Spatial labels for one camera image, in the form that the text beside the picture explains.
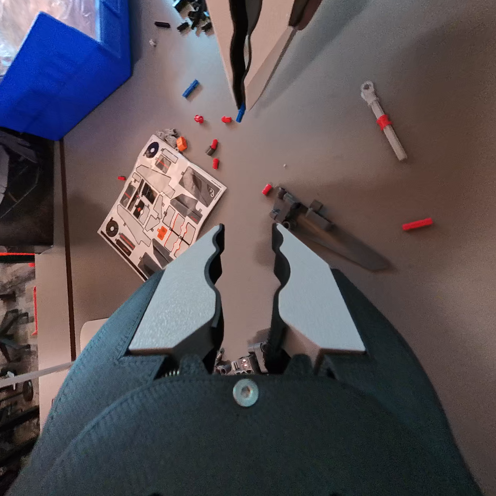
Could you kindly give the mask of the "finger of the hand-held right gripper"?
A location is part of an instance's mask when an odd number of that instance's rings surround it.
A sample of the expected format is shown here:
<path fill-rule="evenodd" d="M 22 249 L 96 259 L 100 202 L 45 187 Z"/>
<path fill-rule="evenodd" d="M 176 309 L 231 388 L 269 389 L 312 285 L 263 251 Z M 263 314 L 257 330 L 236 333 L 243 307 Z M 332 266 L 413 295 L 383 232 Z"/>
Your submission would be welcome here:
<path fill-rule="evenodd" d="M 244 79 L 245 109 L 262 95 L 277 61 L 291 38 L 294 1 L 258 1 L 257 22 L 249 34 L 249 67 Z"/>
<path fill-rule="evenodd" d="M 227 81 L 236 107 L 243 103 L 243 1 L 207 1 Z"/>

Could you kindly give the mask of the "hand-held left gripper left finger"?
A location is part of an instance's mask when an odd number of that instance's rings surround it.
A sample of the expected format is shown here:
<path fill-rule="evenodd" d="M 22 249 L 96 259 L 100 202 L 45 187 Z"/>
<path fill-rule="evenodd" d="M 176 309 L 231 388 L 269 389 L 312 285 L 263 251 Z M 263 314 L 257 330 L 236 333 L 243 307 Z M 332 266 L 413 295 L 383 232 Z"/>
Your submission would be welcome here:
<path fill-rule="evenodd" d="M 225 226 L 204 234 L 163 271 L 129 344 L 132 355 L 208 355 L 223 341 L 221 296 Z"/>

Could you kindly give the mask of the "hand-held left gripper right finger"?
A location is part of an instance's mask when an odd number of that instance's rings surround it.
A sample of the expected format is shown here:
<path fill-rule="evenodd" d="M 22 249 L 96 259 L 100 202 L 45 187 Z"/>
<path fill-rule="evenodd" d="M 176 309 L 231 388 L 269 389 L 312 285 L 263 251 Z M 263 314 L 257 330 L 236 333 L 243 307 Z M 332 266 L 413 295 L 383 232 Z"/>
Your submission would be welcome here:
<path fill-rule="evenodd" d="M 276 317 L 288 355 L 364 354 L 363 340 L 329 264 L 281 224 L 273 224 L 273 250 L 282 262 Z"/>

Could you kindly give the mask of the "dark grey lego wing assembly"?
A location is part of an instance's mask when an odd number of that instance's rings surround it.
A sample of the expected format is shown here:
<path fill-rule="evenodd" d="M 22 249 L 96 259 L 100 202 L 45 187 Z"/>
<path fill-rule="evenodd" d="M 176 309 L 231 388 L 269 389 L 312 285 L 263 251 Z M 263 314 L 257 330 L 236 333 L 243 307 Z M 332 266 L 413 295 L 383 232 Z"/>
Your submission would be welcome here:
<path fill-rule="evenodd" d="M 270 217 L 295 236 L 318 244 L 354 264 L 372 271 L 389 270 L 390 262 L 377 251 L 326 217 L 318 200 L 309 205 L 284 187 L 277 187 Z"/>

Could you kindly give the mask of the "grey lego axle red bush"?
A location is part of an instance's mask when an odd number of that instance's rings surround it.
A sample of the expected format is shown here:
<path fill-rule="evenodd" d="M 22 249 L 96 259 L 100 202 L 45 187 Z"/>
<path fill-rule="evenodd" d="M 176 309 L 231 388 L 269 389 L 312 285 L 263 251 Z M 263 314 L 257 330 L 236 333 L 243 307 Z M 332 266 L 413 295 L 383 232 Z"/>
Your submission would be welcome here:
<path fill-rule="evenodd" d="M 389 142 L 394 154 L 400 162 L 406 161 L 407 154 L 405 149 L 403 148 L 400 140 L 398 139 L 392 122 L 389 116 L 384 112 L 381 107 L 379 98 L 375 91 L 375 85 L 372 81 L 365 81 L 361 85 L 361 97 L 367 103 L 368 107 L 371 109 L 372 113 L 375 116 L 376 123 L 380 128 L 381 132 L 384 134 L 386 139 Z"/>

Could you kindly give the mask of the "pile of black lego pieces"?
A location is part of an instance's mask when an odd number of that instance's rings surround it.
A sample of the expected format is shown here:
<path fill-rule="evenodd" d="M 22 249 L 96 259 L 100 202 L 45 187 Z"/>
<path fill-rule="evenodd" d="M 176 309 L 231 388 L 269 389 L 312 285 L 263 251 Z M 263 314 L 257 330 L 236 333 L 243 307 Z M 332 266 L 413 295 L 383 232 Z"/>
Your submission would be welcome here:
<path fill-rule="evenodd" d="M 213 34 L 213 23 L 207 8 L 207 1 L 172 1 L 173 8 L 182 21 L 176 30 L 183 34 L 189 31 Z"/>

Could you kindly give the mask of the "cluster of grey lego pieces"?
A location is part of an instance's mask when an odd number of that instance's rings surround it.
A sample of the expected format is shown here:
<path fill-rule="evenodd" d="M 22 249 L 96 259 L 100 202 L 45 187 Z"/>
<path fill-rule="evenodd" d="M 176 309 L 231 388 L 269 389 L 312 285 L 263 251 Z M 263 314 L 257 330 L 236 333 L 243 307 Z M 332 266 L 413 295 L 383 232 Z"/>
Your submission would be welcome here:
<path fill-rule="evenodd" d="M 224 359 L 225 349 L 221 347 L 214 362 L 214 374 L 219 375 L 267 375 L 265 352 L 268 343 L 258 342 L 248 346 L 247 355 L 233 361 Z"/>

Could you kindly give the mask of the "lego sticker sheet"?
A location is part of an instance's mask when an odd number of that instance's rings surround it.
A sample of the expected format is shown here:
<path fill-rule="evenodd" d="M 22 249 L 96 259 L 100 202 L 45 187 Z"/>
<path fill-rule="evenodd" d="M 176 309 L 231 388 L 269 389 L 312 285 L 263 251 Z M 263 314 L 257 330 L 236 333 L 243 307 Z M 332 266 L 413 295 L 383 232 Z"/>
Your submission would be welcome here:
<path fill-rule="evenodd" d="M 146 281 L 197 240 L 226 190 L 152 134 L 98 234 Z"/>

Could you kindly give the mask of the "blue plastic bin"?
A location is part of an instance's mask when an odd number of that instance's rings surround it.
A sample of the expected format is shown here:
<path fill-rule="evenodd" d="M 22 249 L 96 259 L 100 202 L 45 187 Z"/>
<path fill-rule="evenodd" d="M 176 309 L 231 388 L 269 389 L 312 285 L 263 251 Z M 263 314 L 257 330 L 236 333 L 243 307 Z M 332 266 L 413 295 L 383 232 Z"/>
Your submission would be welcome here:
<path fill-rule="evenodd" d="M 1 80 L 1 127 L 59 140 L 132 74 L 128 1 L 101 1 L 100 40 L 64 27 L 28 43 Z"/>

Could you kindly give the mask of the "clear plastic bag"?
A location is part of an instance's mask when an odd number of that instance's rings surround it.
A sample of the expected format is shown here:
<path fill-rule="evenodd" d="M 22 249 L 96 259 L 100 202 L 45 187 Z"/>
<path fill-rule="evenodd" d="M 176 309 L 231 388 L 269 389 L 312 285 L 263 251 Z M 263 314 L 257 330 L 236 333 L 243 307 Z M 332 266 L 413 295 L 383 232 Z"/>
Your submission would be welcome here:
<path fill-rule="evenodd" d="M 100 40 L 101 1 L 1 1 L 1 80 L 28 43 L 68 27 Z"/>

